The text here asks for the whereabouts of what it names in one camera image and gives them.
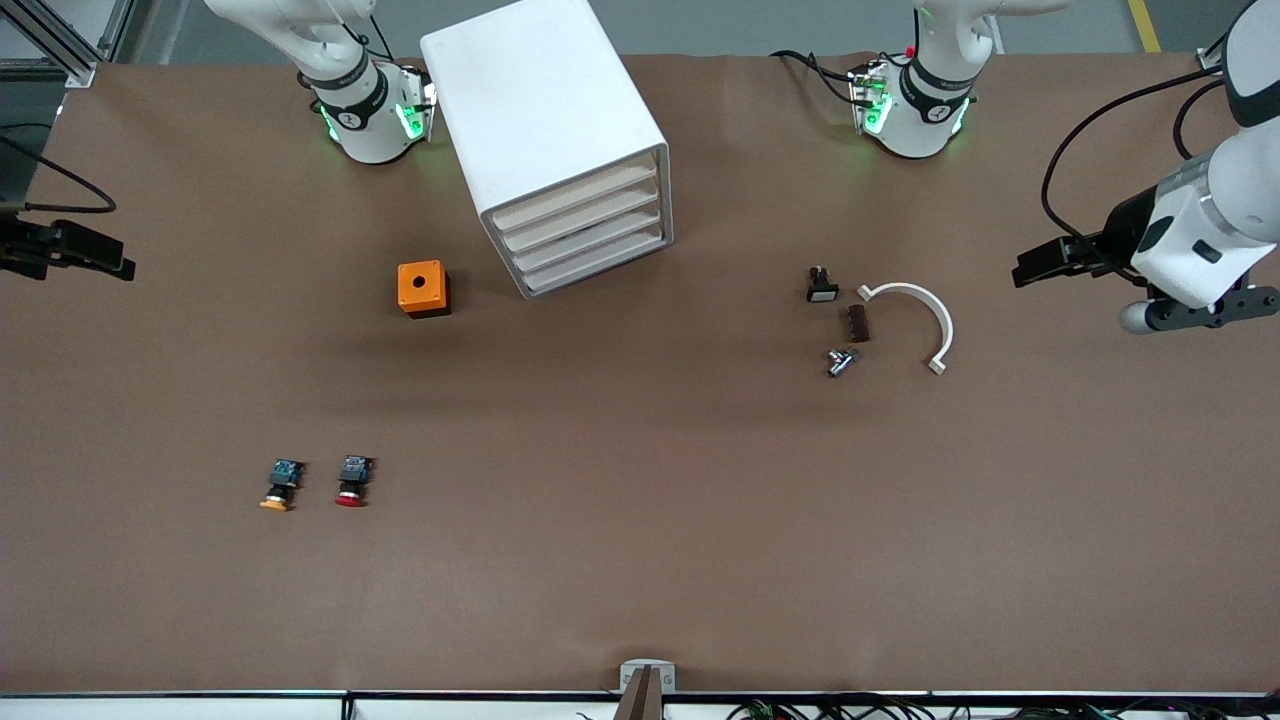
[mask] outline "green led light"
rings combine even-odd
[[[333,118],[329,117],[329,111],[324,109],[324,105],[320,106],[320,117],[324,118],[324,124],[329,127],[329,137],[334,142],[340,142],[338,140],[338,129],[333,127]]]
[[[960,124],[964,122],[964,111],[969,109],[969,100],[965,99],[960,109],[956,110],[956,124],[951,126],[951,135],[960,132]]]
[[[888,117],[888,111],[892,109],[893,109],[893,97],[886,92],[884,96],[881,99],[879,102],[876,104],[874,108],[867,110],[867,123],[864,126],[867,128],[867,132],[872,135],[879,135],[879,131],[884,128],[884,118]]]
[[[404,135],[407,135],[410,140],[422,137],[422,120],[417,119],[421,113],[413,108],[396,105],[396,114],[399,117],[401,124],[404,126]]]

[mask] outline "yellow floor line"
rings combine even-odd
[[[1156,37],[1156,26],[1151,24],[1147,0],[1129,0],[1129,12],[1133,14],[1133,24],[1138,27],[1142,50],[1144,53],[1160,53],[1160,38]]]

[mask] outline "metal connector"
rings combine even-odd
[[[831,378],[838,378],[845,374],[845,370],[850,365],[858,361],[860,357],[856,350],[829,350],[827,351],[827,360],[831,360],[831,368],[827,368],[827,375]]]
[[[887,91],[887,67],[883,59],[876,59],[867,63],[864,72],[849,73],[849,100],[852,105],[854,129],[858,131],[858,135],[863,135],[867,126],[877,129],[879,127],[879,118],[886,111],[884,105],[890,95]]]

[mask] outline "metal frame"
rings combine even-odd
[[[108,29],[119,36],[124,20],[132,9],[132,0],[118,3],[113,8]],[[106,56],[84,40],[44,0],[0,0],[0,15],[4,15],[32,45],[40,47],[45,56],[67,73],[67,87],[90,87],[93,83],[93,70]],[[100,45],[108,44],[104,35]],[[110,38],[114,47],[115,38]],[[31,69],[27,64],[22,69]]]

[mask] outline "brown table surface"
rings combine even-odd
[[[996,58],[923,161],[794,63],[627,67],[677,242],[538,301],[445,132],[358,165],[288,67],[70,92],[49,154],[119,201],[86,222],[138,275],[0,279],[0,687],[570,689],[634,656],[686,689],[1277,684],[1280,324],[1133,337],[1116,278],[1009,278],[1057,234],[1057,142],[1189,56]],[[1175,167],[1187,91],[1082,137],[1060,211],[1096,229]],[[456,311],[411,322],[396,265],[428,258]],[[826,378],[846,302],[804,302],[813,264],[842,300],[936,291],[947,373],[897,296]],[[346,454],[378,459],[366,509],[333,502]],[[257,507],[276,457],[310,464],[288,514]]]

